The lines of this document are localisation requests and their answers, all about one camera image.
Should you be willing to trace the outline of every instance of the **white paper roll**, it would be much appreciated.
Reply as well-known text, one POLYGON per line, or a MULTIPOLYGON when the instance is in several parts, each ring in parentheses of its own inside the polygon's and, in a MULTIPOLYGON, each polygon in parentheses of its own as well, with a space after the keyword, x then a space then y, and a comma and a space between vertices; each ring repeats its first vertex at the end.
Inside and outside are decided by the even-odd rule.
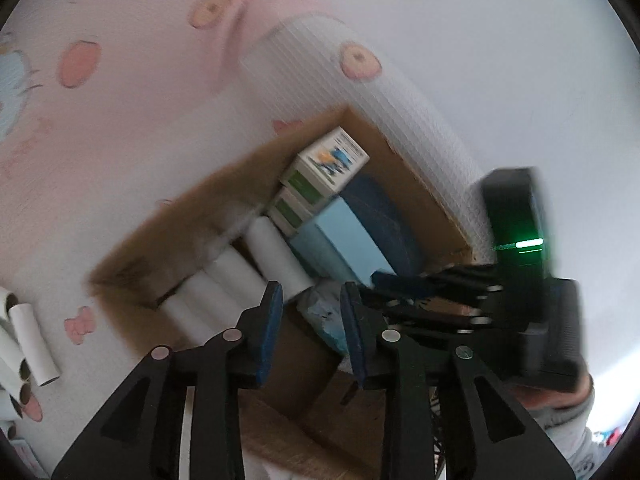
POLYGON ((7 440, 13 440, 17 434, 15 424, 12 420, 0 420, 0 430, 7 437, 7 440))
POLYGON ((0 358, 18 376, 26 381, 29 378, 29 367, 18 343, 0 326, 0 358))
POLYGON ((314 286, 276 226, 266 216, 258 216, 249 225, 244 241, 262 275, 267 280, 280 282, 285 301, 314 286))
POLYGON ((204 271, 242 307, 260 305, 267 283, 233 247, 226 248, 204 271))
POLYGON ((0 390, 0 420, 20 420, 20 404, 6 390, 0 390))
POLYGON ((36 384, 44 386, 60 377, 60 371, 40 333, 33 307, 29 303, 12 306, 9 309, 9 319, 36 384))
POLYGON ((225 289, 206 272, 200 272, 185 281, 175 293, 202 318, 216 334, 236 326, 244 310, 225 289))
POLYGON ((21 404, 29 402, 31 387, 0 359, 0 386, 21 404))
POLYGON ((9 309, 18 303, 18 298, 10 290, 6 290, 0 286, 0 317, 5 321, 9 321, 9 309))
POLYGON ((217 333, 176 295, 164 300, 159 309, 196 346, 203 345, 217 333))

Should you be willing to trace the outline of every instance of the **small box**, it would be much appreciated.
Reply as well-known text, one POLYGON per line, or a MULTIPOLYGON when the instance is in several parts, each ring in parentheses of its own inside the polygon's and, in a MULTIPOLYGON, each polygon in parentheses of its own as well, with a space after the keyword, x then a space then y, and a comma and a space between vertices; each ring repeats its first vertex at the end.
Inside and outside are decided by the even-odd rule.
POLYGON ((281 182, 311 212, 320 211, 369 160, 338 127, 298 154, 281 182))
POLYGON ((283 187, 267 209, 267 215, 282 233, 293 236, 313 215, 287 187, 283 187))

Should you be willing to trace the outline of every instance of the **green led light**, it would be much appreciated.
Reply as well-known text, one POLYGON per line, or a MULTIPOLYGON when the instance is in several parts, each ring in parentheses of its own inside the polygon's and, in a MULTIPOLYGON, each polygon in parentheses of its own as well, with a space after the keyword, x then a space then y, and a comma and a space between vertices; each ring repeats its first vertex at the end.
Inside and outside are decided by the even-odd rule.
POLYGON ((535 238, 533 240, 524 240, 523 242, 516 242, 516 247, 518 249, 523 249, 524 247, 535 247, 536 245, 542 245, 542 238, 535 238))

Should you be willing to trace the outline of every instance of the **wall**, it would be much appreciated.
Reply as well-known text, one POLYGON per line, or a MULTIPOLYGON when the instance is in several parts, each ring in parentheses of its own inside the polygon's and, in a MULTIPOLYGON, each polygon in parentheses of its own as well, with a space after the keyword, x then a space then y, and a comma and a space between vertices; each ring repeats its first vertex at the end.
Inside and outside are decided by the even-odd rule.
POLYGON ((615 423, 607 405, 628 412, 640 397, 621 379, 640 324, 640 70, 615 12, 606 0, 331 3, 433 100, 483 169, 540 168, 557 274, 580 281, 586 357, 611 386, 594 412, 603 428, 615 423), (618 379, 605 376, 616 364, 618 379))

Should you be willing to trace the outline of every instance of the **light blue box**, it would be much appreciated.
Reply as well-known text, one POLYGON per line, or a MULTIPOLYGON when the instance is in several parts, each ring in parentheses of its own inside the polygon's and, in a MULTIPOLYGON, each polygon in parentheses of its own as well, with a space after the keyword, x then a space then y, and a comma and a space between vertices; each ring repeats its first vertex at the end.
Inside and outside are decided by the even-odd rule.
POLYGON ((377 270, 394 273, 369 233, 340 197, 304 224, 290 244, 320 276, 337 282, 355 281, 371 286, 371 275, 377 270))

